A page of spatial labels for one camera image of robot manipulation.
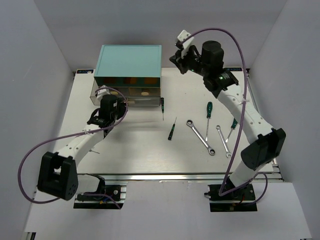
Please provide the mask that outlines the small black green precision screwdriver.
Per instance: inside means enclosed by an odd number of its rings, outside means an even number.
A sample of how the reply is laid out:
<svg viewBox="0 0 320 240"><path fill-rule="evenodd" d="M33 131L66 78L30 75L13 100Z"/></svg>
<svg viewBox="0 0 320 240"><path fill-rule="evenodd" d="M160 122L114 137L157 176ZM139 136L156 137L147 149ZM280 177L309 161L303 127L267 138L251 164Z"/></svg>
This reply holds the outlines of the small black green precision screwdriver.
<svg viewBox="0 0 320 240"><path fill-rule="evenodd" d="M175 127L176 127L176 121L177 121L177 117L175 118L175 121L170 129L170 132L169 132L169 135L168 135L168 140L171 141L172 140L172 137L173 137L173 134L174 134L174 130L175 130Z"/></svg>

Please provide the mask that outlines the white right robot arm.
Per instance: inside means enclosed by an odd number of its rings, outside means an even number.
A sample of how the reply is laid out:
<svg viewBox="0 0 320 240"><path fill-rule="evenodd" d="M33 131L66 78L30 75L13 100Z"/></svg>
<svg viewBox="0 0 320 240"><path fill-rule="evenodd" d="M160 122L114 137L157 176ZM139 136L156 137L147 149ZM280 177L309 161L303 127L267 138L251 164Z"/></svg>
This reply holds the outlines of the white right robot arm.
<svg viewBox="0 0 320 240"><path fill-rule="evenodd" d="M244 193L243 185L280 154L286 133L282 128L275 129L246 101L237 78L223 67L224 50L219 42L204 42L201 52L191 43L177 42L176 45L178 50L169 60L181 74L192 71L203 77L206 89L242 125L249 143L240 153L240 164L226 180L226 195L236 200Z"/></svg>

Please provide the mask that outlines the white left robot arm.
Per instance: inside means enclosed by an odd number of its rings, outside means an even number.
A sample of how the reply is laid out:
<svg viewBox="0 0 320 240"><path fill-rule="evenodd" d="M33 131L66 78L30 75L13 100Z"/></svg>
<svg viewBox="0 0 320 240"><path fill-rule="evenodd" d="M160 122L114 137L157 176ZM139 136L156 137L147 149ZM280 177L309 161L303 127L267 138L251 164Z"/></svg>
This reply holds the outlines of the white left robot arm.
<svg viewBox="0 0 320 240"><path fill-rule="evenodd" d="M100 107L91 113L81 135L58 151L48 151L42 156L37 189L70 200L79 186L77 167L80 161L110 133L126 111L125 101L112 94L104 95Z"/></svg>

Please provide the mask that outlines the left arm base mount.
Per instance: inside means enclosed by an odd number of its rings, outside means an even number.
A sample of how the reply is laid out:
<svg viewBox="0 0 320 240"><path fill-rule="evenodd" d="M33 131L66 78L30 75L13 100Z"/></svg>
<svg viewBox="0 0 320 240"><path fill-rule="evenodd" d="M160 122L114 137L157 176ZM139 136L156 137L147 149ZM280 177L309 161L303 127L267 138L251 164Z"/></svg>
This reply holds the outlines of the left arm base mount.
<svg viewBox="0 0 320 240"><path fill-rule="evenodd" d="M127 182L103 175L83 173L78 176L73 208L84 210L120 210L126 199Z"/></svg>

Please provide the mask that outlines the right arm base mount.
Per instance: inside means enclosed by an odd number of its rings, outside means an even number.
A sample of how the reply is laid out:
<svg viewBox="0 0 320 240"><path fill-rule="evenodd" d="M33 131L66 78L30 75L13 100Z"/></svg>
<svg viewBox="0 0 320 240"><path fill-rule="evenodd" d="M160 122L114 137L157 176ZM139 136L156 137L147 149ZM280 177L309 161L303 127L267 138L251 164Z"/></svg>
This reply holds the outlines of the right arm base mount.
<svg viewBox="0 0 320 240"><path fill-rule="evenodd" d="M213 213L257 212L256 195L252 184L242 189L219 196L220 184L208 185L203 195L209 200L210 211Z"/></svg>

